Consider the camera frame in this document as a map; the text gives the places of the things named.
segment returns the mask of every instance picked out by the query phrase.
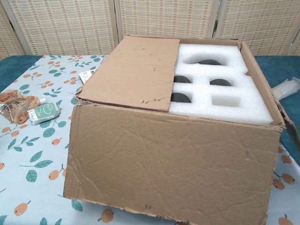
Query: tablecloth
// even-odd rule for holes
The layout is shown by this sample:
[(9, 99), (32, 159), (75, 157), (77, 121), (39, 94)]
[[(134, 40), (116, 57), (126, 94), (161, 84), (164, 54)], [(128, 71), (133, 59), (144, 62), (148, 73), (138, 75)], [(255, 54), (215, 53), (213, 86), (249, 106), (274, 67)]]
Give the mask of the tablecloth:
[[(7, 88), (47, 98), (61, 115), (36, 126), (0, 117), (0, 225), (178, 224), (62, 196), (74, 97), (82, 86), (78, 73), (103, 58), (43, 56)], [(299, 225), (300, 168), (282, 145), (273, 177), (267, 225)]]

